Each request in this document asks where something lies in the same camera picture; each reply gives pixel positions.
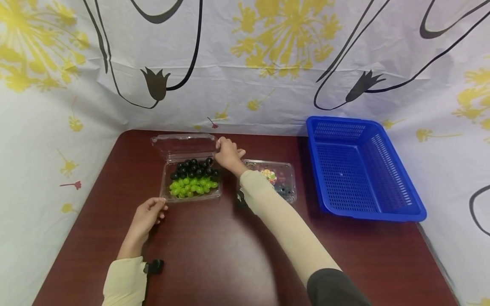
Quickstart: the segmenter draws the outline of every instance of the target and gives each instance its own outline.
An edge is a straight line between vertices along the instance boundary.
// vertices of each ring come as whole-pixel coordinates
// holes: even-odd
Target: hand
[[[237,144],[230,139],[221,137],[216,142],[216,150],[218,153],[215,155],[215,160],[223,168],[228,169],[237,177],[240,177],[247,168],[242,162],[241,158],[245,155],[245,150],[237,149]]]
[[[141,256],[149,231],[155,224],[160,223],[160,220],[165,217],[163,212],[169,209],[165,205],[166,202],[165,198],[150,198],[138,206],[117,259]]]

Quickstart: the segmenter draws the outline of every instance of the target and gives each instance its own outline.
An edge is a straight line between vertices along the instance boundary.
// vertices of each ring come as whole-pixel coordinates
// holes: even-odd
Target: table
[[[119,137],[35,306],[102,303],[107,269],[135,208],[159,194],[164,161],[150,137],[162,133],[132,130]],[[306,138],[224,136],[245,149],[246,158],[294,166],[293,207],[374,305],[456,305],[416,224],[320,213]],[[146,306],[309,305],[275,238],[249,210],[233,204],[231,174],[224,175],[223,189],[217,200],[171,206],[150,237],[146,260],[166,265],[149,278]]]

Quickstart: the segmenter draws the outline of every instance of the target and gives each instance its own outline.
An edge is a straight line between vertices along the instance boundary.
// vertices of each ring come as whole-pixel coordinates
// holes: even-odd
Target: open lid
[[[151,143],[167,161],[210,157],[216,151],[216,137],[211,134],[158,135]]]

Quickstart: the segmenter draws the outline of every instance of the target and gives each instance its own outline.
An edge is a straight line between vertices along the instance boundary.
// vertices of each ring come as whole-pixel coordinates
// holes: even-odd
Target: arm
[[[312,305],[370,305],[294,208],[258,171],[245,167],[240,160],[245,152],[224,137],[217,148],[216,160],[240,178],[245,201],[276,237],[307,288]]]
[[[104,284],[102,306],[140,306],[145,300],[147,275],[143,272],[142,248],[154,224],[159,224],[167,210],[165,199],[151,198],[136,209],[133,222],[112,262]]]

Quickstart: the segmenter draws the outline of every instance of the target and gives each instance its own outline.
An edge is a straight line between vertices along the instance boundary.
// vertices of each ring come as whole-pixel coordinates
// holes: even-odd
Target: plastic clamshell container
[[[177,164],[187,159],[203,161],[208,157],[214,157],[216,152],[216,137],[211,134],[167,134],[151,138],[152,145],[159,151],[160,156],[166,161],[163,167],[160,197],[167,199],[168,203],[180,203],[202,201],[219,198],[222,194],[221,169],[218,188],[209,193],[195,195],[194,197],[178,198],[170,194],[170,175],[177,170]]]
[[[290,163],[269,162],[261,160],[242,160],[246,167],[250,170],[269,170],[275,175],[274,189],[285,199],[289,204],[296,201],[296,180],[294,178],[294,168]]]
[[[384,128],[371,120],[306,120],[320,209],[359,219],[421,222],[425,207]]]

